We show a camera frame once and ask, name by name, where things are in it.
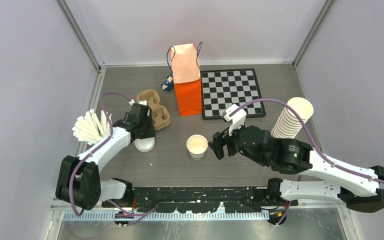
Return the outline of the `white paper coffee cup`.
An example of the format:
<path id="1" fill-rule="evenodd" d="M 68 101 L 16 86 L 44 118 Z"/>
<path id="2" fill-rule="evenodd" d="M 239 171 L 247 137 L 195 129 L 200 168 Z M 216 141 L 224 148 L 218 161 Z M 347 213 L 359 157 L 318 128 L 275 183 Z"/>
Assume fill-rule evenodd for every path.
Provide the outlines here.
<path id="1" fill-rule="evenodd" d="M 204 136 L 194 134 L 187 139 L 186 148 L 194 160 L 200 160 L 208 149 L 208 141 Z"/>

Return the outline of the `stack of white paper cups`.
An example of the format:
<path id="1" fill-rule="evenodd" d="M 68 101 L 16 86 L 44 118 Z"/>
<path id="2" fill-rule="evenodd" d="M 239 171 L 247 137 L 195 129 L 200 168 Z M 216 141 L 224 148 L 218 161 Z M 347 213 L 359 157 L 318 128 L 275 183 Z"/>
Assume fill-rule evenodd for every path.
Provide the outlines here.
<path id="1" fill-rule="evenodd" d="M 314 113 L 313 105 L 307 99 L 302 97 L 291 98 L 287 102 L 287 105 L 298 114 L 304 124 Z M 292 110 L 285 107 L 271 130 L 271 135 L 280 139 L 294 139 L 302 128 L 303 125 L 298 117 Z"/>

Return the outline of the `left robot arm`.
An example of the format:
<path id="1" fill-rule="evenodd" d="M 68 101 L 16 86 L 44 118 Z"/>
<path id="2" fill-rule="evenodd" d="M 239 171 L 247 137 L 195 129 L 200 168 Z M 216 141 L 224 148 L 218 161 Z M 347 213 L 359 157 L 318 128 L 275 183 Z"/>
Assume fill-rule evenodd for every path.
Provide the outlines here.
<path id="1" fill-rule="evenodd" d="M 147 143 L 155 139 L 152 110 L 145 102 L 132 103 L 130 112 L 123 119 L 111 123 L 104 118 L 108 129 L 97 143 L 77 155 L 67 155 L 61 162 L 55 197 L 71 204 L 73 210 L 91 210 L 98 202 L 115 201 L 121 207 L 133 202 L 132 184 L 120 178 L 101 180 L 100 173 L 117 153 L 131 143 Z"/>

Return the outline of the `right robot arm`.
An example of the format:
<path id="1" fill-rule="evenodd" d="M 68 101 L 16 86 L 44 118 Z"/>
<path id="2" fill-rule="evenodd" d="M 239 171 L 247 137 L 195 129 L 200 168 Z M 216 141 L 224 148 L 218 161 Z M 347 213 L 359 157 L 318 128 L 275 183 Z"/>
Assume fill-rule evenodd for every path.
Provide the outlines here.
<path id="1" fill-rule="evenodd" d="M 358 174 L 339 169 L 340 161 L 323 159 L 311 145 L 296 139 L 275 138 L 256 126 L 241 126 L 216 132 L 208 146 L 220 160 L 227 147 L 228 156 L 237 153 L 263 167 L 284 175 L 315 177 L 317 181 L 281 178 L 268 180 L 265 198 L 271 205 L 295 200 L 321 200 L 345 203 L 348 209 L 375 213 L 384 208 L 384 167 L 351 167 Z"/>

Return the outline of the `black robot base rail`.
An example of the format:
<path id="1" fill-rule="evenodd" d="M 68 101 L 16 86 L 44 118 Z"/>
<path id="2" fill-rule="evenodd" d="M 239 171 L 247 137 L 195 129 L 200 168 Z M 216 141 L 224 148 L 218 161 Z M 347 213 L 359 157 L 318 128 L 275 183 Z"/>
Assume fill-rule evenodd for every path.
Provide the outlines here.
<path id="1" fill-rule="evenodd" d="M 157 213 L 257 213 L 285 206 L 286 201 L 267 193 L 265 187 L 130 187 L 121 199 L 113 199 L 122 208 L 133 207 L 140 214 L 153 208 Z"/>

